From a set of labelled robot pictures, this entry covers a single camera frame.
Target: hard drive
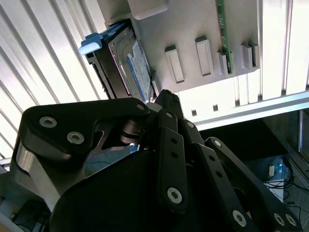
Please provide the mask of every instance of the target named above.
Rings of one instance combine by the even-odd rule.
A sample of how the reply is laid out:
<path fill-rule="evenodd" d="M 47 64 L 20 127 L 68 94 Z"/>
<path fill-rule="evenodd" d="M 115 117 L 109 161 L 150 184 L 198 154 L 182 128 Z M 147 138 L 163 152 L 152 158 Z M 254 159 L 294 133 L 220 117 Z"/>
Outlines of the hard drive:
<path fill-rule="evenodd" d="M 86 36 L 79 51 L 92 64 L 110 99 L 134 97 L 147 103 L 152 97 L 150 68 L 129 20 Z"/>

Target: metal plate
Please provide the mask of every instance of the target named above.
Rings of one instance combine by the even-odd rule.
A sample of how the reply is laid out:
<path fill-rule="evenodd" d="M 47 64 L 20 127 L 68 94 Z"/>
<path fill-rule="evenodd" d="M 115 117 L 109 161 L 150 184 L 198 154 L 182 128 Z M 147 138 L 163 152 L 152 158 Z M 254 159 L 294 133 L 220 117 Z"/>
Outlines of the metal plate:
<path fill-rule="evenodd" d="M 248 73 L 241 67 L 240 45 L 258 42 L 256 0 L 226 0 L 226 21 L 230 49 L 234 54 L 235 74 Z M 220 74 L 217 51 L 221 49 L 218 17 L 214 0 L 170 0 L 169 9 L 136 21 L 141 42 L 151 68 L 158 73 L 162 88 L 179 92 L 226 79 Z M 203 77 L 195 39 L 210 41 L 214 75 Z M 170 77 L 164 50 L 176 46 L 184 76 L 183 83 Z"/>

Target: green circuit board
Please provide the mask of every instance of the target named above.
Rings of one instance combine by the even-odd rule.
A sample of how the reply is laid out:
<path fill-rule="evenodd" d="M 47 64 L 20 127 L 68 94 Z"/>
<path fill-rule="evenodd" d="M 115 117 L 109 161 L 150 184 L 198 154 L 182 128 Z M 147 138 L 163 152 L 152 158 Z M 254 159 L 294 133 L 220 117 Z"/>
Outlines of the green circuit board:
<path fill-rule="evenodd" d="M 218 14 L 221 44 L 222 44 L 222 52 L 226 54 L 227 71 L 228 73 L 232 73 L 233 67 L 231 64 L 231 52 L 230 52 L 229 45 L 228 45 L 224 0 L 216 0 L 216 7 L 217 7 L 217 14 Z"/>

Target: silver metal part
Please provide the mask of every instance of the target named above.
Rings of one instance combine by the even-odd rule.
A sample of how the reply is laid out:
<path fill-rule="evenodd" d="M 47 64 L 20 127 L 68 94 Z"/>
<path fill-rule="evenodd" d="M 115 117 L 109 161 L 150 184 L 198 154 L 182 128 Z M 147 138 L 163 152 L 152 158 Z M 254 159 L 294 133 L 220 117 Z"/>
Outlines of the silver metal part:
<path fill-rule="evenodd" d="M 138 124 L 137 122 L 133 120 L 126 121 L 122 130 L 123 132 L 127 134 L 132 134 L 132 135 L 137 135 L 137 136 L 141 135 L 142 133 L 142 128 L 140 124 Z"/>
<path fill-rule="evenodd" d="M 286 219 L 288 219 L 288 221 L 289 221 L 293 226 L 296 226 L 296 225 L 297 225 L 297 224 L 296 224 L 296 221 L 294 220 L 294 218 L 292 218 L 291 215 L 286 214 L 285 216 L 286 216 Z"/>
<path fill-rule="evenodd" d="M 276 220 L 280 225 L 282 225 L 282 226 L 285 225 L 284 220 L 282 219 L 282 217 L 281 217 L 279 214 L 274 213 L 274 218 L 275 218 L 275 220 Z"/>
<path fill-rule="evenodd" d="M 11 158 L 0 159 L 0 165 L 9 164 L 11 162 Z"/>
<path fill-rule="evenodd" d="M 132 95 L 132 97 L 137 98 L 141 101 L 144 101 L 144 98 L 146 101 L 149 101 L 150 99 L 150 95 L 148 95 L 150 92 L 150 80 L 149 80 L 150 76 L 148 76 L 149 75 L 148 73 L 149 65 L 148 64 L 144 65 L 142 62 L 139 62 L 139 67 L 138 67 L 144 73 L 143 81 L 144 81 L 145 86 L 146 85 L 148 86 L 149 84 L 149 90 L 148 90 L 147 96 L 144 96 L 144 93 L 141 94 L 139 91 L 139 87 L 136 84 L 131 68 L 127 61 L 127 58 L 132 58 L 131 65 L 135 69 L 137 68 L 137 64 L 136 64 L 136 61 L 135 62 L 133 61 L 135 60 L 133 58 L 137 58 L 137 59 L 140 59 L 141 57 L 144 58 L 144 51 L 142 49 L 142 46 L 140 45 L 140 42 L 137 40 L 135 36 L 135 31 L 133 30 L 133 28 L 132 27 L 125 28 L 112 41 L 110 41 L 109 50 L 112 53 L 113 62 L 116 64 L 118 68 L 120 78 L 122 82 L 124 83 L 124 91 L 123 91 L 124 93 L 122 94 L 122 97 L 127 97 L 127 95 L 130 94 Z M 107 71 L 106 75 L 107 77 L 109 77 L 109 75 L 112 75 L 112 73 Z"/>
<path fill-rule="evenodd" d="M 76 131 L 71 131 L 67 135 L 67 140 L 72 144 L 82 144 L 85 140 L 84 136 Z"/>
<path fill-rule="evenodd" d="M 32 167 L 34 158 L 35 158 L 35 155 L 32 152 L 28 151 L 22 145 L 22 143 L 19 143 L 18 153 L 16 155 L 16 163 L 18 164 L 18 166 L 25 172 L 29 173 Z"/>
<path fill-rule="evenodd" d="M 219 112 L 215 118 L 197 121 L 194 124 L 201 131 L 306 108 L 309 108 L 309 91 L 234 107 L 228 113 Z"/>
<path fill-rule="evenodd" d="M 181 193 L 176 188 L 170 187 L 168 189 L 167 194 L 168 194 L 170 201 L 175 204 L 180 204 L 183 200 Z"/>
<path fill-rule="evenodd" d="M 105 18 L 120 16 L 116 10 L 120 3 L 121 10 L 127 3 L 115 0 L 99 0 L 98 3 Z M 230 50 L 234 53 L 235 75 L 248 73 L 240 65 L 239 46 L 252 39 L 258 41 L 257 31 L 257 1 L 256 0 L 227 0 L 225 1 L 225 14 Z M 225 79 L 220 74 L 220 63 L 216 52 L 221 50 L 220 32 L 215 1 L 213 0 L 169 0 L 169 9 L 151 17 L 136 20 L 137 29 L 145 54 L 152 70 L 160 75 L 163 89 L 171 92 L 180 92 L 185 89 L 206 85 Z M 215 75 L 203 78 L 197 55 L 195 39 L 207 35 L 210 41 L 212 61 Z M 165 48 L 171 45 L 177 47 L 184 82 L 176 83 L 167 62 L 162 58 Z"/>
<path fill-rule="evenodd" d="M 159 112 L 160 110 L 163 109 L 162 105 L 159 105 L 159 104 L 153 103 L 153 102 L 147 103 L 146 106 L 147 106 L 149 109 L 151 109 L 151 110 L 153 110 L 153 111 L 155 111 L 155 112 Z"/>
<path fill-rule="evenodd" d="M 166 115 L 167 115 L 168 117 L 173 117 L 173 115 L 171 115 L 169 112 L 166 112 Z"/>
<path fill-rule="evenodd" d="M 297 152 L 302 152 L 303 150 L 303 140 L 304 140 L 304 111 L 298 111 L 298 141 L 297 141 Z"/>
<path fill-rule="evenodd" d="M 29 173 L 40 196 L 51 211 L 69 187 L 84 179 L 83 167 L 72 172 L 55 169 L 47 161 L 28 151 L 22 143 L 19 144 L 16 162 L 20 168 Z"/>
<path fill-rule="evenodd" d="M 192 122 L 187 122 L 187 125 L 191 128 L 194 128 L 194 124 Z"/>
<path fill-rule="evenodd" d="M 140 104 L 137 104 L 137 108 L 139 108 L 139 109 L 141 109 L 141 110 L 144 110 L 144 109 L 145 109 L 145 107 L 143 107 L 143 106 L 140 105 Z"/>
<path fill-rule="evenodd" d="M 216 144 L 218 147 L 221 147 L 221 143 L 220 143 L 219 141 L 214 140 L 213 142 L 214 142 L 214 144 Z"/>
<path fill-rule="evenodd" d="M 233 210 L 233 218 L 234 220 L 241 226 L 241 227 L 246 227 L 247 221 L 243 214 L 238 211 L 238 210 Z"/>
<path fill-rule="evenodd" d="M 53 128 L 57 125 L 57 121 L 52 117 L 41 117 L 40 125 L 47 128 Z"/>

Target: black plastic part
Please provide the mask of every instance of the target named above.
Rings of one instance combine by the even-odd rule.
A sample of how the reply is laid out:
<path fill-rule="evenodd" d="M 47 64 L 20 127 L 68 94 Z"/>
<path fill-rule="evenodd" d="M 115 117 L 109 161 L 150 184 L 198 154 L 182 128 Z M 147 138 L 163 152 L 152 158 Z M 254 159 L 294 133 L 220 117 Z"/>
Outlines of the black plastic part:
<path fill-rule="evenodd" d="M 301 231 L 298 219 L 222 141 L 210 138 L 208 147 L 203 145 L 196 126 L 183 118 L 176 95 L 163 90 L 156 103 L 163 109 L 151 113 L 134 98 L 38 106 L 24 112 L 14 157 L 23 143 L 39 160 L 54 164 L 55 171 L 80 168 L 97 145 L 96 132 L 104 131 L 103 149 L 122 146 L 121 136 L 138 137 L 134 133 L 139 124 L 145 128 L 141 147 L 149 150 L 133 153 L 68 189 L 54 208 L 50 231 Z M 57 126 L 40 125 L 43 116 L 54 118 Z M 123 132 L 131 121 L 133 135 Z M 71 144 L 71 131 L 81 133 L 84 142 Z M 180 203 L 168 197 L 170 187 L 181 193 Z M 249 199 L 248 207 L 236 188 Z M 234 210 L 246 219 L 245 227 L 236 222 Z M 287 214 L 296 226 L 287 221 Z"/>
<path fill-rule="evenodd" d="M 179 97 L 172 94 L 169 90 L 162 90 L 156 98 L 155 103 L 161 105 L 164 109 L 176 115 L 178 120 L 183 119 L 183 112 L 180 106 Z"/>
<path fill-rule="evenodd" d="M 143 102 L 134 98 L 35 106 L 23 113 L 19 137 L 24 147 L 38 156 L 59 166 L 63 163 L 66 169 L 80 167 L 97 145 L 94 144 L 95 132 L 107 127 L 120 131 L 126 120 L 146 119 L 149 112 Z M 54 118 L 57 125 L 53 128 L 40 125 L 40 118 L 44 116 Z M 84 142 L 79 145 L 70 143 L 67 135 L 71 131 L 81 133 Z M 112 138 L 112 141 L 119 141 L 119 137 Z"/>
<path fill-rule="evenodd" d="M 214 141 L 218 141 L 221 146 L 218 146 Z M 211 137 L 206 140 L 205 145 L 215 151 L 219 160 L 231 172 L 233 187 L 240 189 L 246 196 L 251 216 L 261 231 L 301 231 L 301 224 L 295 215 L 266 188 L 221 140 Z M 274 213 L 281 216 L 284 226 L 275 220 Z M 286 214 L 295 220 L 296 226 L 287 220 Z"/>
<path fill-rule="evenodd" d="M 199 169 L 189 166 L 184 216 L 164 210 L 156 197 L 158 155 L 138 151 L 74 185 L 57 202 L 50 232 L 229 231 Z"/>

